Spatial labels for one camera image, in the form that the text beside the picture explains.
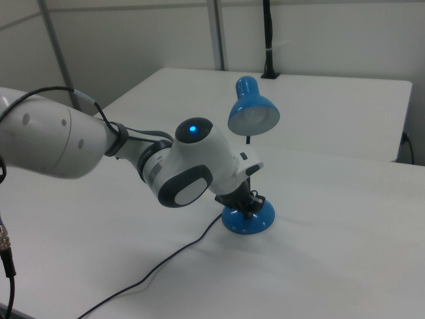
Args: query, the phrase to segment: lamp base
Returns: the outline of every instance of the lamp base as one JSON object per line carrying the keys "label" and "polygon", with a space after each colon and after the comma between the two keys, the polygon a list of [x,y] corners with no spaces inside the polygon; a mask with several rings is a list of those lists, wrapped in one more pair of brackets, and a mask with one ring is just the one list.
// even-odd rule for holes
{"label": "lamp base", "polygon": [[275,80],[275,79],[277,79],[278,78],[278,76],[280,75],[280,73],[276,73],[276,72],[274,72],[274,71],[272,71],[272,72],[267,72],[267,73],[264,73],[262,76],[261,76],[261,78],[269,78],[270,80]]}
{"label": "lamp base", "polygon": [[225,207],[222,212],[224,225],[231,231],[249,235],[265,231],[274,221],[274,208],[269,201],[265,201],[263,207],[252,214],[251,219],[246,219],[243,212]]}

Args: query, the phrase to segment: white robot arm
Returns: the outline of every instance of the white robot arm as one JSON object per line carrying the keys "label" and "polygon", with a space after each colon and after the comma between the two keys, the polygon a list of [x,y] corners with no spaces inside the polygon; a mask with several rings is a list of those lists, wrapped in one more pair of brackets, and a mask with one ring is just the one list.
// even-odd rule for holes
{"label": "white robot arm", "polygon": [[[0,88],[0,114],[23,94]],[[173,142],[113,125],[119,134],[101,119],[31,96],[0,123],[0,155],[6,165],[59,178],[86,175],[105,154],[124,158],[166,207],[186,206],[206,189],[229,207],[252,211],[261,202],[246,180],[263,163],[249,145],[232,150],[207,119],[184,121]]]}

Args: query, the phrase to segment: white table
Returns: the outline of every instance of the white table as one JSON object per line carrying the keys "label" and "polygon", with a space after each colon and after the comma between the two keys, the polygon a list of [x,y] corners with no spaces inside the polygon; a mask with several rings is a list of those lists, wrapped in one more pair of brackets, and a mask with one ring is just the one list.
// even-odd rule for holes
{"label": "white table", "polygon": [[200,116],[237,140],[226,117],[237,101],[236,81],[244,75],[258,81],[260,93],[281,114],[278,125],[253,142],[368,160],[397,158],[412,88],[407,81],[285,74],[266,80],[256,73],[164,68],[107,111],[115,120],[139,127],[145,117],[170,120],[171,127],[165,121],[161,128],[171,134],[183,120]]}
{"label": "white table", "polygon": [[[170,131],[179,116],[192,116],[170,105],[161,121],[135,109],[118,114],[114,105],[125,98],[107,108],[111,120]],[[225,127],[227,112],[215,116]],[[252,184],[274,205],[274,224],[244,236],[219,221],[149,283],[90,319],[425,313],[425,169],[255,141],[265,167]],[[16,309],[35,318],[77,317],[196,239],[221,211],[213,198],[206,193],[166,209],[128,162],[114,158],[75,181],[9,169],[0,203],[18,272]],[[3,278],[0,302],[8,292]]]}

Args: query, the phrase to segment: power cord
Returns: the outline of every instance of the power cord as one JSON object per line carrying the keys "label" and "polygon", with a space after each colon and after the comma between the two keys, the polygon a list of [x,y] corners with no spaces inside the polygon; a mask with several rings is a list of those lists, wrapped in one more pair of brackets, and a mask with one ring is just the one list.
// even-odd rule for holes
{"label": "power cord", "polygon": [[413,146],[412,146],[412,142],[410,141],[408,132],[403,132],[401,135],[400,145],[403,145],[405,142],[409,143],[410,158],[412,159],[412,165],[414,165]]}
{"label": "power cord", "polygon": [[6,314],[2,319],[9,319],[12,314],[13,301],[15,299],[15,265],[13,264],[11,242],[7,233],[6,226],[3,224],[0,216],[0,256],[5,268],[6,277],[10,281],[10,296],[7,305]]}
{"label": "power cord", "polygon": [[85,316],[87,316],[88,314],[90,314],[91,312],[95,311],[97,308],[103,306],[105,303],[107,303],[108,301],[110,301],[111,299],[115,298],[116,296],[119,296],[120,294],[122,294],[123,292],[126,292],[134,287],[137,287],[141,284],[143,284],[146,279],[148,279],[160,266],[164,265],[167,261],[170,261],[173,257],[175,257],[176,255],[178,255],[179,253],[181,253],[182,251],[184,251],[186,248],[189,248],[190,246],[198,243],[199,241],[201,241],[202,238],[204,238],[204,236],[206,235],[206,233],[208,233],[208,231],[210,230],[210,228],[221,218],[221,214],[219,216],[217,216],[212,222],[211,224],[207,227],[207,229],[205,229],[204,233],[196,240],[193,241],[192,243],[187,244],[186,246],[180,248],[178,251],[176,251],[175,253],[169,255],[166,259],[164,259],[163,261],[161,261],[158,265],[156,265],[155,267],[152,268],[151,271],[148,272],[148,274],[139,282],[128,286],[127,288],[124,288],[118,292],[116,292],[115,294],[107,297],[107,299],[99,302],[97,305],[95,305],[93,308],[87,310],[85,313],[83,313],[81,316],[79,316],[77,319],[83,319]]}

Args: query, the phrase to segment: desk lamp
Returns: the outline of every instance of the desk lamp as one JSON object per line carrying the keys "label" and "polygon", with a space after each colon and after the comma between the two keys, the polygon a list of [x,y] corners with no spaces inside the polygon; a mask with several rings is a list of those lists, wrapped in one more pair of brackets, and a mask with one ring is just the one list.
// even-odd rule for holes
{"label": "desk lamp", "polygon": [[[249,144],[251,136],[271,130],[279,122],[280,113],[273,103],[260,95],[257,81],[251,76],[243,76],[236,82],[236,94],[238,101],[230,111],[228,127],[233,133],[246,136]],[[240,234],[254,234],[267,229],[274,221],[274,209],[264,197],[262,200],[264,204],[257,211],[225,207],[223,223]]]}

